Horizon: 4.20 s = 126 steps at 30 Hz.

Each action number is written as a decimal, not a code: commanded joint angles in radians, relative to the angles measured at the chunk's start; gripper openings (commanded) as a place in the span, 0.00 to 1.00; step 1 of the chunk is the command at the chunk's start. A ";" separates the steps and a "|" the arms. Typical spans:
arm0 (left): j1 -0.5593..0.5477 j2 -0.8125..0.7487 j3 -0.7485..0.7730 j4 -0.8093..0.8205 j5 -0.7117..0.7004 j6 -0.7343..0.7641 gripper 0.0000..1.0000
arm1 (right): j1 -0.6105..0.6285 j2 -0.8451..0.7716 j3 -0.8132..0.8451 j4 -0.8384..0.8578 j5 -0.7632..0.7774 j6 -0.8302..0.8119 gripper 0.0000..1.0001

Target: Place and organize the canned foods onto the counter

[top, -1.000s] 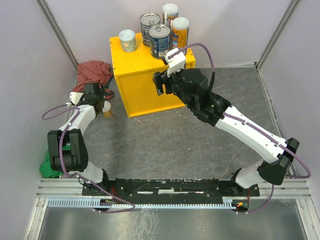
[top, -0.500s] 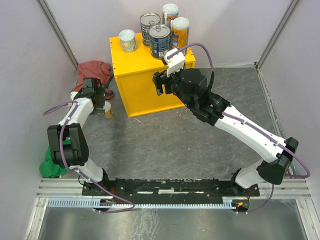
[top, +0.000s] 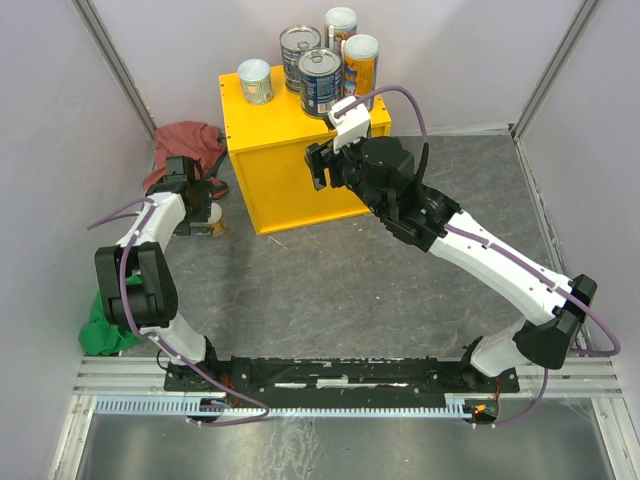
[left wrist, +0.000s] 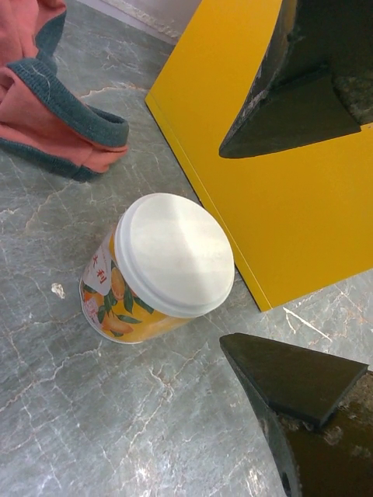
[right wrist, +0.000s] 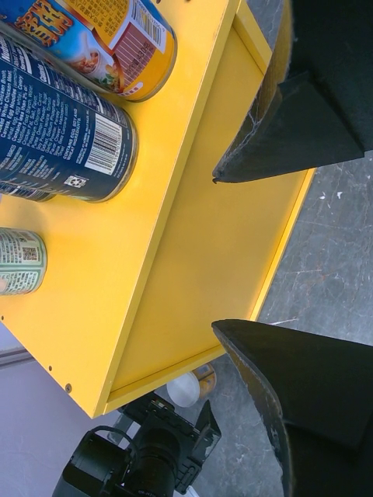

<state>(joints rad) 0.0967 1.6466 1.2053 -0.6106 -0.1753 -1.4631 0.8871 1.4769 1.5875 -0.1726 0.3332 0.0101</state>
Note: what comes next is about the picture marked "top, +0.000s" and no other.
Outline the small orange jar white lid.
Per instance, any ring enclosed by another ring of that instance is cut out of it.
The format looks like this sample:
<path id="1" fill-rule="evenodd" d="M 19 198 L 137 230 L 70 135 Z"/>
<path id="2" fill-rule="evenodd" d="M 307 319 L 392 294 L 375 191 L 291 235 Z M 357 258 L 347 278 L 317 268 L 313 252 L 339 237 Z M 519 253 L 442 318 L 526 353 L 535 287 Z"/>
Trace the small orange jar white lid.
<path id="1" fill-rule="evenodd" d="M 216 202 L 212 202 L 210 205 L 210 213 L 206 223 L 206 228 L 211 232 L 212 236 L 219 236 L 227 229 L 224 212 L 221 206 Z"/>

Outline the blue soup can front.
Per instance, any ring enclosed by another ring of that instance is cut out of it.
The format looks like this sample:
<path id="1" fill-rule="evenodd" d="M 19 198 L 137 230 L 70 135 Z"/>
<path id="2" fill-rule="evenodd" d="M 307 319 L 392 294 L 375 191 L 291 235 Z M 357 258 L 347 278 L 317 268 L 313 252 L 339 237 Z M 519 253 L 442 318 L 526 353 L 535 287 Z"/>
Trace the blue soup can front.
<path id="1" fill-rule="evenodd" d="M 334 51 L 315 48 L 298 60 L 299 96 L 310 117 L 326 117 L 342 94 L 342 60 Z"/>

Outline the blue soup can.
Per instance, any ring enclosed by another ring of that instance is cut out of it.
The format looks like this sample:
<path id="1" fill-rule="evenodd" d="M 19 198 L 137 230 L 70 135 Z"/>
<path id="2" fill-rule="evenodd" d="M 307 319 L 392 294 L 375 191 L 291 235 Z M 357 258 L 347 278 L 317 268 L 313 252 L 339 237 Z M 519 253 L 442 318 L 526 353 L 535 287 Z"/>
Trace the blue soup can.
<path id="1" fill-rule="evenodd" d="M 342 94 L 342 60 L 334 51 L 315 48 L 298 60 L 299 96 L 310 117 L 326 117 Z"/>
<path id="2" fill-rule="evenodd" d="M 280 34 L 279 41 L 285 86 L 289 91 L 298 93 L 300 88 L 298 60 L 306 51 L 320 47 L 320 32 L 309 25 L 293 25 Z"/>

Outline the orange snack can with spoon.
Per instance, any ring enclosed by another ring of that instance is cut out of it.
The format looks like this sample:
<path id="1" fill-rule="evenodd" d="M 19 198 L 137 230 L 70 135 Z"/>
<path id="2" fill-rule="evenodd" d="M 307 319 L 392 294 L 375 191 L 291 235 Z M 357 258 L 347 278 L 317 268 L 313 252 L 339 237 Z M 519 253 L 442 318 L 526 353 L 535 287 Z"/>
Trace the orange snack can with spoon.
<path id="1" fill-rule="evenodd" d="M 362 97 L 376 88 L 379 58 L 378 40 L 368 34 L 355 34 L 342 45 L 343 96 Z"/>

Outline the tall snack can with spoon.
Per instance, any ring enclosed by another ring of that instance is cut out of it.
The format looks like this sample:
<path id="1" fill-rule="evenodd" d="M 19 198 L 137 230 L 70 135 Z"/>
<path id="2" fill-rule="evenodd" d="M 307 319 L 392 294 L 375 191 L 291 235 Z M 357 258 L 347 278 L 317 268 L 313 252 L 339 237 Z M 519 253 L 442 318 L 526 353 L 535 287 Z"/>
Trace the tall snack can with spoon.
<path id="1" fill-rule="evenodd" d="M 357 33 L 357 14 L 348 7 L 334 7 L 325 13 L 325 47 L 336 53 L 341 43 Z"/>

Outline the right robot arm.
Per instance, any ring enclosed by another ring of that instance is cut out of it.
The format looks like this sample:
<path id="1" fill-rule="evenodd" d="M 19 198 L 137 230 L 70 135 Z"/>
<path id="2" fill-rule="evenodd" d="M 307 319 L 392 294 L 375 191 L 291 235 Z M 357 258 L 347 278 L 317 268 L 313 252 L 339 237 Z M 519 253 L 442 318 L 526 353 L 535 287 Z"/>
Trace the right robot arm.
<path id="1" fill-rule="evenodd" d="M 487 232 L 440 191 L 423 184 L 429 158 L 415 158 L 395 137 L 359 140 L 334 148 L 307 147 L 305 162 L 316 189 L 354 193 L 398 240 L 451 262 L 508 300 L 522 319 L 476 340 L 458 368 L 467 389 L 481 391 L 504 371 L 533 363 L 563 367 L 587 316 L 597 285 L 545 269 Z"/>

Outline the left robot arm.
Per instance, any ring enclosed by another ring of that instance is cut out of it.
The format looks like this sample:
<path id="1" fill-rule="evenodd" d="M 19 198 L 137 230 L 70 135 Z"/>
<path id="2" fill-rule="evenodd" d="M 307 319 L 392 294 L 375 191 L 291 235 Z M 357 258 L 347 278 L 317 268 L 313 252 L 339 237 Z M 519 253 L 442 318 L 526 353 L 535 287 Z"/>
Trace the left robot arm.
<path id="1" fill-rule="evenodd" d="M 94 262 L 106 319 L 136 337 L 149 339 L 187 367 L 187 379 L 209 390 L 221 378 L 214 347 L 178 311 L 178 292 L 165 250 L 178 235 L 211 234 L 222 219 L 213 202 L 213 184 L 196 160 L 167 160 L 159 182 L 130 203 L 138 211 L 128 231 L 112 246 L 99 248 Z"/>

